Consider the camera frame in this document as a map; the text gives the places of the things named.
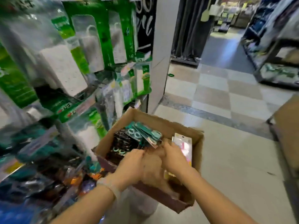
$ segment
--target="forearm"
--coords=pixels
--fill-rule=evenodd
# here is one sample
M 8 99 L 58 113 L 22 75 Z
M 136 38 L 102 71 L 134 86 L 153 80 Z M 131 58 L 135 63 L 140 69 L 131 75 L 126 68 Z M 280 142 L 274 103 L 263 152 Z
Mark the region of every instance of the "forearm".
M 114 174 L 108 175 L 105 179 L 119 191 L 127 187 L 127 184 Z M 65 210 L 51 224 L 98 224 L 114 199 L 115 196 L 108 187 L 99 185 Z
M 204 180 L 194 168 L 179 174 L 181 182 L 194 195 L 197 203 L 212 224 L 254 224 L 249 215 Z

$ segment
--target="left hand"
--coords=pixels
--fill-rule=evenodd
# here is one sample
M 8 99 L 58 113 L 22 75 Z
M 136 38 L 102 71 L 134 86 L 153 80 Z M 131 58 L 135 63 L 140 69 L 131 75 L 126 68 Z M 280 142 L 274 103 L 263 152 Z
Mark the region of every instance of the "left hand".
M 143 154 L 144 150 L 140 149 L 133 149 L 131 152 L 128 152 L 119 163 L 116 171 L 106 178 L 113 178 L 113 182 L 121 191 L 132 184 L 136 184 L 143 175 Z

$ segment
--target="cardboard box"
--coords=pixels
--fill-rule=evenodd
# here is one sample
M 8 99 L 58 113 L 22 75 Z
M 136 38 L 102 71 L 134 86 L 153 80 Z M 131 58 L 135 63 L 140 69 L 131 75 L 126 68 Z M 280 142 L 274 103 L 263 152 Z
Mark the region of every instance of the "cardboard box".
M 157 116 L 149 115 L 141 112 L 137 109 L 129 108 L 122 117 L 114 124 L 114 126 L 108 131 L 107 135 L 100 141 L 96 148 L 96 155 L 99 163 L 107 171 L 114 172 L 117 168 L 116 165 L 105 159 L 106 154 L 110 150 L 110 146 L 113 142 L 114 133 L 127 126 L 132 121 L 139 121 L 153 130 L 157 130 L 162 133 L 163 137 L 171 139 L 174 133 L 179 133 L 187 137 L 192 138 L 192 166 L 200 172 L 200 166 L 202 161 L 202 145 L 204 140 L 203 131 L 193 128 L 185 127 L 179 123 L 170 122 L 168 120 L 159 118 Z M 194 197 L 183 185 L 172 184 L 171 187 L 179 192 L 180 200 L 176 200 L 170 197 L 169 194 L 161 191 L 158 188 L 151 187 L 139 182 L 133 185 L 135 188 L 144 192 L 148 196 L 164 204 L 170 209 L 180 213 L 186 208 L 194 204 Z

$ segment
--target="bracelet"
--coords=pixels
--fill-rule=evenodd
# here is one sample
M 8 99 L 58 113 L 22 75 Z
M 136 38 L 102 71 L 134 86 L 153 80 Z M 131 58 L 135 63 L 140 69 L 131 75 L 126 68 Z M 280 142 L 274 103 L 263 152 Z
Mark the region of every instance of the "bracelet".
M 116 187 L 114 187 L 110 182 L 107 182 L 107 180 L 105 178 L 100 178 L 97 181 L 97 185 L 104 185 L 107 188 L 109 188 L 113 192 L 113 194 L 116 198 L 116 203 L 117 204 L 119 203 L 120 198 L 121 198 L 121 192 Z

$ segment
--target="brown cardboard display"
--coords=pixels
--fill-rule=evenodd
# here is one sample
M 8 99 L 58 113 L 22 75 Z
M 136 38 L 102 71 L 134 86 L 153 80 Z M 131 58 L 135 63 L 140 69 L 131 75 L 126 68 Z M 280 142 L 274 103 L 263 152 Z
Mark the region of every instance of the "brown cardboard display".
M 299 96 L 294 95 L 273 115 L 275 131 L 289 165 L 299 170 Z
M 149 115 L 133 108 L 129 108 L 108 131 L 107 135 L 99 142 L 95 153 L 98 157 L 100 165 L 103 168 L 110 172 L 114 172 L 117 168 L 116 165 L 106 160 L 105 156 L 110 150 L 114 133 L 129 125 L 132 121 L 139 121 L 147 125 L 151 129 L 157 130 L 162 133 L 163 137 L 168 139 L 171 139 L 174 133 L 179 133 L 192 138 L 192 166 L 198 172 L 200 172 L 202 161 L 202 146 L 204 140 L 203 131 L 188 128 L 179 123 L 170 122 L 168 120 L 159 118 L 154 115 Z M 145 185 L 142 182 L 139 182 L 133 186 L 144 192 L 148 196 L 152 197 L 153 199 L 157 200 L 158 202 L 169 207 L 170 209 L 176 211 L 177 213 L 180 213 L 186 208 L 192 206 L 195 201 L 194 197 L 191 195 L 188 189 L 182 185 L 171 185 L 176 192 L 180 193 L 180 200 L 173 199 L 169 194 L 163 192 L 162 190 Z

